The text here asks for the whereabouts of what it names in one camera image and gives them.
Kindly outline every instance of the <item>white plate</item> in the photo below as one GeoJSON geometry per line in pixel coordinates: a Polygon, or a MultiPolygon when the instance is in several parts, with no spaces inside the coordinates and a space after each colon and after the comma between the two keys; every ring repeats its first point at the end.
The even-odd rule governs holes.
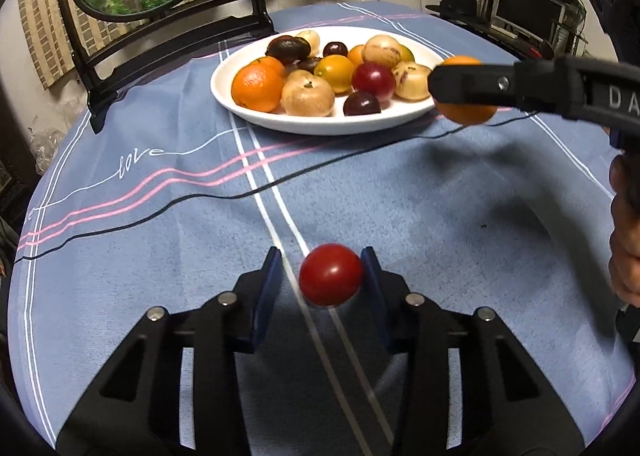
{"type": "MultiPolygon", "coordinates": [[[[413,53],[415,61],[433,69],[443,61],[436,52],[412,39],[391,32],[374,30],[372,28],[360,28],[357,26],[320,26],[317,28],[305,28],[315,30],[320,36],[320,50],[331,41],[345,43],[348,49],[359,44],[366,43],[371,37],[380,34],[393,36],[400,44],[407,46],[413,53]]],[[[296,35],[302,30],[289,32],[288,35],[296,35]]],[[[244,48],[231,54],[229,58],[216,68],[211,76],[211,92],[218,102],[231,112],[241,116],[245,120],[276,131],[293,132],[296,134],[339,135],[357,134],[361,132],[379,131],[380,129],[394,128],[406,122],[414,120],[428,112],[434,105],[433,98],[429,97],[420,102],[405,102],[393,98],[389,106],[375,115],[344,116],[342,106],[347,96],[335,98],[334,112],[330,116],[289,116],[282,110],[275,113],[261,113],[248,110],[236,105],[231,97],[231,82],[238,70],[249,62],[264,56],[267,45],[276,35],[252,42],[244,48]]]]}

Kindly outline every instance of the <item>pink stripe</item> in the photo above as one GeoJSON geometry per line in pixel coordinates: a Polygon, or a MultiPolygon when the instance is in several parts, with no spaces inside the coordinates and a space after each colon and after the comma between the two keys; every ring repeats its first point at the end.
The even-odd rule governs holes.
{"type": "Polygon", "coordinates": [[[306,138],[293,140],[291,142],[286,142],[286,143],[283,143],[283,144],[275,144],[273,146],[262,147],[260,149],[254,149],[254,150],[251,150],[249,152],[246,152],[246,153],[243,153],[243,154],[239,154],[238,156],[235,156],[231,160],[228,160],[227,162],[215,167],[214,169],[210,169],[210,170],[205,171],[205,172],[183,171],[183,170],[179,170],[179,169],[176,169],[176,168],[173,168],[173,167],[167,167],[167,168],[159,169],[159,170],[151,173],[145,179],[143,179],[143,181],[141,181],[138,185],[136,185],[135,188],[133,188],[130,192],[126,193],[124,196],[116,198],[115,200],[107,201],[107,202],[100,203],[100,204],[97,204],[97,205],[92,205],[91,207],[85,207],[83,209],[78,209],[78,210],[72,211],[69,214],[67,214],[64,218],[62,218],[60,221],[57,221],[55,223],[52,223],[52,224],[48,225],[47,227],[43,228],[39,232],[27,232],[23,237],[20,238],[20,240],[26,239],[28,236],[39,236],[40,234],[42,234],[43,232],[46,232],[47,230],[51,230],[52,228],[60,226],[62,223],[64,223],[66,220],[68,220],[71,216],[77,216],[78,214],[83,214],[83,213],[89,212],[89,211],[95,211],[95,210],[98,210],[98,209],[101,209],[101,208],[104,208],[104,207],[110,207],[112,205],[120,203],[120,202],[126,200],[127,198],[133,196],[137,192],[139,192],[140,189],[142,189],[145,185],[147,185],[149,182],[151,182],[154,178],[157,178],[158,176],[160,176],[161,174],[164,174],[165,172],[175,172],[175,173],[178,173],[178,174],[181,174],[181,175],[184,175],[184,176],[195,176],[196,178],[202,178],[203,176],[209,176],[211,174],[215,174],[215,173],[219,172],[220,170],[222,170],[222,169],[224,169],[224,168],[226,168],[226,167],[238,162],[239,160],[242,160],[243,158],[247,158],[248,156],[251,156],[252,154],[257,154],[258,152],[266,152],[268,150],[277,149],[279,147],[290,146],[292,144],[296,144],[296,143],[302,142],[304,140],[306,140],[306,138]]]}
{"type": "Polygon", "coordinates": [[[227,181],[232,180],[233,178],[237,178],[238,176],[241,176],[249,171],[252,171],[258,167],[261,167],[263,165],[266,165],[268,163],[271,162],[277,162],[278,160],[284,160],[285,158],[290,158],[291,156],[297,156],[299,154],[304,154],[306,152],[311,152],[313,150],[316,149],[320,149],[321,147],[327,146],[329,144],[332,144],[333,142],[328,142],[327,144],[323,144],[322,146],[313,146],[313,147],[307,147],[306,149],[299,149],[299,150],[295,150],[295,151],[289,151],[289,152],[285,152],[276,156],[272,156],[271,158],[265,158],[264,160],[261,160],[258,163],[254,163],[252,165],[249,165],[245,168],[239,169],[231,174],[227,174],[226,176],[223,176],[222,178],[218,178],[217,180],[214,181],[210,181],[210,182],[199,182],[199,181],[195,181],[195,180],[185,180],[184,178],[169,178],[167,180],[164,180],[160,185],[158,185],[157,187],[155,187],[154,189],[152,189],[151,191],[149,191],[147,194],[145,194],[142,198],[140,198],[139,200],[133,202],[132,204],[129,204],[126,207],[123,207],[121,209],[118,210],[114,210],[111,212],[107,212],[107,213],[103,213],[103,214],[96,214],[94,216],[87,216],[85,218],[76,220],[76,221],[72,221],[69,222],[68,224],[66,224],[62,229],[60,229],[58,232],[54,232],[53,234],[50,234],[49,236],[45,236],[44,238],[37,240],[36,242],[24,242],[23,244],[18,246],[18,250],[20,250],[21,248],[24,248],[25,246],[35,246],[35,245],[39,245],[47,240],[50,240],[52,238],[55,238],[56,236],[59,236],[60,234],[62,234],[65,230],[67,230],[69,227],[72,227],[74,225],[78,225],[80,223],[85,223],[85,222],[89,222],[89,221],[94,221],[94,220],[98,220],[98,219],[104,219],[104,218],[110,218],[112,216],[117,216],[118,214],[122,214],[125,212],[128,212],[130,210],[133,210],[134,208],[138,207],[139,205],[142,205],[145,201],[149,200],[149,198],[151,198],[154,194],[156,194],[158,191],[162,190],[164,187],[166,187],[169,184],[172,183],[177,183],[177,182],[183,182],[189,185],[197,185],[199,187],[214,187],[216,185],[220,185],[223,184],[227,181]]]}
{"type": "Polygon", "coordinates": [[[631,375],[631,382],[629,383],[628,386],[626,386],[626,389],[622,392],[622,394],[618,397],[618,399],[613,403],[613,407],[611,408],[611,412],[602,421],[602,426],[600,427],[600,430],[598,431],[598,434],[600,434],[604,430],[604,428],[607,426],[607,424],[611,421],[611,419],[618,412],[618,408],[620,407],[622,402],[625,401],[626,397],[631,392],[631,389],[633,389],[633,386],[634,386],[635,383],[636,383],[636,376],[635,375],[631,375]]]}
{"type": "MultiPolygon", "coordinates": [[[[431,17],[429,14],[398,14],[396,16],[385,16],[387,19],[420,19],[422,17],[431,17]]],[[[365,20],[365,19],[375,19],[375,17],[373,16],[353,16],[353,17],[345,17],[343,19],[331,19],[331,20],[324,20],[324,21],[317,21],[317,22],[309,22],[306,23],[304,26],[297,26],[294,28],[288,28],[287,30],[284,30],[284,32],[293,32],[294,30],[304,30],[305,28],[309,28],[312,26],[331,26],[337,23],[341,23],[341,22],[356,22],[356,21],[361,21],[361,20],[365,20]]],[[[215,53],[211,53],[209,55],[202,55],[200,57],[194,57],[194,60],[199,60],[199,59],[208,59],[210,57],[214,57],[216,55],[219,55],[222,52],[215,52],[215,53]]]]}

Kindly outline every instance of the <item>blue tablecloth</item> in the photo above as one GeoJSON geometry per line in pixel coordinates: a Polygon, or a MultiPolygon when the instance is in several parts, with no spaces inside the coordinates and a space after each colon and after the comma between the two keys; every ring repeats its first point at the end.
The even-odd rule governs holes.
{"type": "MultiPolygon", "coordinates": [[[[513,62],[465,30],[389,3],[306,6],[273,20],[281,32],[379,28],[441,54],[513,62]]],[[[384,268],[443,308],[496,309],[591,441],[634,382],[607,284],[614,151],[602,130],[534,116],[409,140],[255,197],[193,198],[118,230],[183,195],[242,193],[391,135],[454,127],[430,115],[410,129],[337,141],[255,128],[209,90],[232,51],[132,87],[97,136],[81,118],[33,195],[18,255],[41,257],[16,266],[9,334],[20,399],[40,433],[54,442],[146,309],[197,308],[276,245],[286,280],[269,335],[257,354],[238,357],[254,454],[388,454],[404,358],[385,353],[362,299],[330,312],[301,306],[293,290],[308,250],[340,242],[357,252],[372,245],[384,268]],[[105,229],[114,230],[90,235],[105,229]]],[[[186,376],[190,369],[187,356],[186,376]]],[[[182,387],[181,433],[192,444],[188,378],[182,387]]],[[[455,442],[460,386],[452,402],[455,442]]]]}

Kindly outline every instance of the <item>mandarin orange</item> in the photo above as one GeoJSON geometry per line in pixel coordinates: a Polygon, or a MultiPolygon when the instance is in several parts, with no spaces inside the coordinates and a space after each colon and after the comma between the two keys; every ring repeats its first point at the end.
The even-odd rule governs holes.
{"type": "Polygon", "coordinates": [[[280,105],[284,80],[274,68],[248,64],[241,68],[231,83],[231,97],[238,106],[271,113],[280,105]]]}
{"type": "MultiPolygon", "coordinates": [[[[478,59],[473,57],[467,57],[464,55],[455,55],[445,59],[442,65],[479,65],[482,64],[478,59]]],[[[462,126],[476,126],[478,124],[484,124],[498,110],[497,106],[478,106],[475,104],[444,104],[434,100],[436,109],[442,116],[461,124],[462,126]]]]}
{"type": "Polygon", "coordinates": [[[280,62],[278,59],[276,59],[275,57],[258,57],[255,61],[251,61],[249,62],[249,64],[262,64],[263,66],[267,66],[269,68],[273,68],[274,70],[276,70],[281,76],[285,76],[285,68],[284,68],[284,64],[282,62],[280,62]]]}

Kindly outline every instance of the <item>human hand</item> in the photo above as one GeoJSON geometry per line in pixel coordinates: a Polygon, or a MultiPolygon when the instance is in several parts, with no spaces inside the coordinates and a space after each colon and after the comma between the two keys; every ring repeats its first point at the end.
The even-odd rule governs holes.
{"type": "Polygon", "coordinates": [[[614,223],[609,239],[611,283],[620,299],[640,308],[640,216],[626,197],[628,169],[621,156],[611,163],[609,181],[616,193],[611,203],[614,223]]]}

